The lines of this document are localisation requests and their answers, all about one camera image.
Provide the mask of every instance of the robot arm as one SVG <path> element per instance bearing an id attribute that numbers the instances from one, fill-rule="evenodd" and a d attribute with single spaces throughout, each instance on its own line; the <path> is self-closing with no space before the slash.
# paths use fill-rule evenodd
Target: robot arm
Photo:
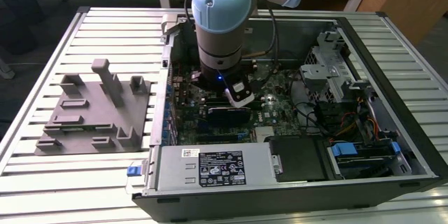
<path id="1" fill-rule="evenodd" d="M 296 7 L 300 0 L 269 0 Z M 192 0 L 203 87 L 225 91 L 231 104 L 240 108 L 253 99 L 253 91 L 241 71 L 241 47 L 247 20 L 257 0 Z"/>

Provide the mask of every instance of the aluminum extrusion table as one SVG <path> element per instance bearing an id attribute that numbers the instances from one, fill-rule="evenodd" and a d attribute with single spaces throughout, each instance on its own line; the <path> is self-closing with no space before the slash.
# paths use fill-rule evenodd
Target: aluminum extrusion table
<path id="1" fill-rule="evenodd" d="M 127 167 L 148 157 L 153 107 L 164 44 L 164 14 L 183 10 L 80 8 L 0 143 L 0 223 L 155 223 L 132 203 L 143 177 L 127 178 Z M 448 86 L 387 17 L 375 13 L 277 11 L 281 16 L 344 16 L 367 45 L 392 85 L 448 160 Z M 261 10 L 260 15 L 269 15 Z M 99 81 L 91 62 L 107 58 L 109 70 L 128 79 L 153 82 L 139 153 L 35 156 L 65 73 Z M 361 72 L 360 65 L 353 66 Z M 447 223 L 448 187 L 407 194 L 377 207 L 245 217 L 197 223 Z"/>

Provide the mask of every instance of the red cable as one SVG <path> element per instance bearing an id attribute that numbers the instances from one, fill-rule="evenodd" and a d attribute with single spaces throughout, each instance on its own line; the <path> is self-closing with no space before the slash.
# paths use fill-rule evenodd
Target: red cable
<path id="1" fill-rule="evenodd" d="M 344 119 L 348 115 L 352 115 L 352 114 L 356 114 L 355 112 L 347 112 L 344 115 L 343 115 L 343 118 L 341 118 L 341 127 L 344 126 Z"/>

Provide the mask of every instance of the warning label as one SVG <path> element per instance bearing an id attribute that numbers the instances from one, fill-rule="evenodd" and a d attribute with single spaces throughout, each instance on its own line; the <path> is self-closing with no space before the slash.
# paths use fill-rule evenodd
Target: warning label
<path id="1" fill-rule="evenodd" d="M 200 153 L 199 175 L 201 187 L 245 185 L 243 152 Z"/>

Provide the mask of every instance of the blue drive latch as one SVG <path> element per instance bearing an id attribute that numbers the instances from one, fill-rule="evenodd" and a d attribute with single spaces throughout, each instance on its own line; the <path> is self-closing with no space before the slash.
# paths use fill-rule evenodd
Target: blue drive latch
<path id="1" fill-rule="evenodd" d="M 352 143 L 337 143 L 331 147 L 331 150 L 333 152 L 333 156 L 341 156 L 341 155 L 356 155 L 357 151 L 355 148 L 355 144 Z"/>
<path id="2" fill-rule="evenodd" d="M 128 167 L 128 177 L 141 176 L 141 165 Z"/>
<path id="3" fill-rule="evenodd" d="M 392 142 L 391 147 L 392 147 L 395 154 L 399 154 L 401 152 L 401 148 L 397 142 Z"/>

